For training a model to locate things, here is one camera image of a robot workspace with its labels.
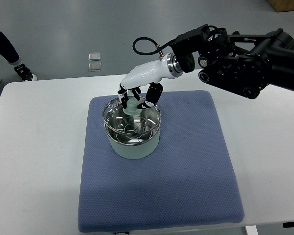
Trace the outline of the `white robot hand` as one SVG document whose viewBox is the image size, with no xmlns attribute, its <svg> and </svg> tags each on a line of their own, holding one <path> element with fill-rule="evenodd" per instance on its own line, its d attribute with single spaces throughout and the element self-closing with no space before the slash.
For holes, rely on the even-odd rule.
<svg viewBox="0 0 294 235">
<path fill-rule="evenodd" d="M 163 86 L 159 82 L 163 78 L 176 79 L 183 71 L 173 53 L 165 54 L 161 60 L 155 60 L 136 66 L 120 82 L 118 98 L 122 107 L 127 108 L 128 94 L 131 90 L 136 100 L 140 100 L 141 86 L 150 84 L 143 103 L 139 103 L 138 109 L 154 107 L 160 99 Z"/>
</svg>

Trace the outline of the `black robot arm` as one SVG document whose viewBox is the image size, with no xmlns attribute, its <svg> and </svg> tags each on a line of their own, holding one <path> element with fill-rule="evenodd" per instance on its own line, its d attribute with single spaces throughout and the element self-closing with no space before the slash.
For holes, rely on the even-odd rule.
<svg viewBox="0 0 294 235">
<path fill-rule="evenodd" d="M 265 35 L 228 34 L 225 28 L 205 24 L 167 42 L 172 53 L 159 60 L 136 66 L 121 81 L 118 90 L 123 107 L 131 97 L 139 99 L 148 86 L 139 109 L 156 105 L 163 78 L 175 79 L 201 66 L 199 79 L 211 86 L 255 99 L 267 85 L 294 91 L 294 39 L 282 29 Z"/>
</svg>

